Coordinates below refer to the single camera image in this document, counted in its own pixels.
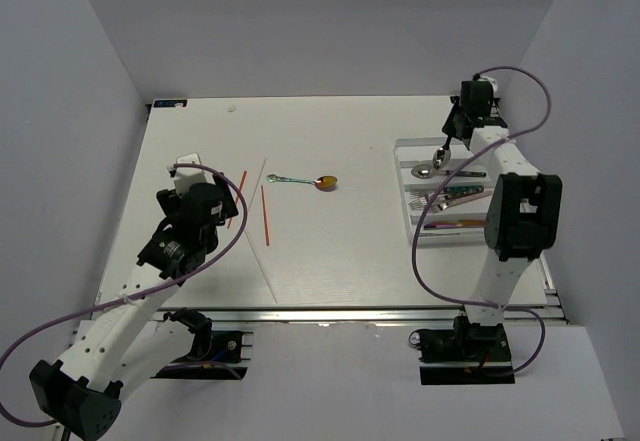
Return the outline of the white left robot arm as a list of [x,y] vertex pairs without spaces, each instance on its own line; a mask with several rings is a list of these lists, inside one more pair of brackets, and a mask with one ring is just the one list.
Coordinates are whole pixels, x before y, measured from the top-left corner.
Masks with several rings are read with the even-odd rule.
[[227,179],[204,172],[176,175],[156,199],[164,217],[140,251],[129,280],[89,330],[55,362],[40,361],[29,380],[40,409],[82,440],[111,428],[124,399],[181,358],[209,359],[212,322],[181,308],[160,329],[136,339],[156,311],[204,265],[218,246],[218,227],[237,216]]

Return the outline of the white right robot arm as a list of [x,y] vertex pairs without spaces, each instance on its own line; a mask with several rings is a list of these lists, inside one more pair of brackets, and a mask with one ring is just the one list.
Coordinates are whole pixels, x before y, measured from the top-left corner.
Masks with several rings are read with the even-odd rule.
[[494,86],[474,76],[461,83],[460,95],[443,132],[458,140],[494,183],[485,218],[488,249],[466,316],[454,321],[453,351],[472,360],[499,341],[503,313],[521,276],[553,246],[558,228],[562,181],[535,168],[521,153],[497,110]]

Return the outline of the green handled fork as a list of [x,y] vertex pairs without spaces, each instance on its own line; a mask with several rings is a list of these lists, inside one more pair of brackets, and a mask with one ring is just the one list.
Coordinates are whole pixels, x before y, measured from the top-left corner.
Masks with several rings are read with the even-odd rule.
[[[462,197],[463,195],[475,194],[483,192],[485,188],[483,186],[454,186],[445,187],[439,194],[439,197],[444,199],[453,199]],[[410,189],[409,195],[413,198],[429,198],[434,194],[433,190],[428,189]]]

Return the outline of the pink handled spoon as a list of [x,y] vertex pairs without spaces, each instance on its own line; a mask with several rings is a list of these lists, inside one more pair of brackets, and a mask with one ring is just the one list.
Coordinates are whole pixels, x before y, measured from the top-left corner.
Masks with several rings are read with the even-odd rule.
[[450,144],[452,137],[448,136],[444,144],[439,147],[432,157],[432,166],[436,170],[442,170],[449,163],[451,159]]

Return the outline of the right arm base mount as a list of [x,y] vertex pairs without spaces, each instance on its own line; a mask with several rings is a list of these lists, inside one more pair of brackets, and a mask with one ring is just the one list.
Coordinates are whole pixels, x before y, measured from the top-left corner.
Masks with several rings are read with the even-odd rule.
[[423,386],[508,385],[515,382],[504,326],[456,317],[450,329],[417,329],[408,344],[419,352]]

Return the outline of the iridescent gold spoon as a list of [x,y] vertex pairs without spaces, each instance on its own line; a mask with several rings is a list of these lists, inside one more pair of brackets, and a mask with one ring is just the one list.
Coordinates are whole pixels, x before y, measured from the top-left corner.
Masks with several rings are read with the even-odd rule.
[[311,185],[314,186],[317,190],[323,192],[333,191],[338,184],[338,179],[335,176],[331,175],[320,176],[316,179],[298,179],[279,176],[276,174],[269,174],[266,176],[266,180],[270,183],[294,183]]

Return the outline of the black handled spoon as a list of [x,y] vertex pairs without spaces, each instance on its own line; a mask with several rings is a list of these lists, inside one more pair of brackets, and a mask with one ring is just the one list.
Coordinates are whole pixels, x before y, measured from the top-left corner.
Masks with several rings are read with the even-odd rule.
[[446,170],[436,169],[429,164],[418,164],[411,168],[411,175],[417,179],[432,179],[435,177],[462,177],[462,178],[487,178],[488,175],[483,171],[468,171],[468,170]]

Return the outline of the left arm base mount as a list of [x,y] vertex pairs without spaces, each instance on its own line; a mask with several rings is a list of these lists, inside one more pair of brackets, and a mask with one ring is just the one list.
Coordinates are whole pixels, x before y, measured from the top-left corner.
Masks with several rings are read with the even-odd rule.
[[165,312],[163,321],[181,324],[191,336],[191,348],[183,356],[163,367],[155,379],[241,381],[251,359],[250,332],[217,329],[211,319],[194,309]]

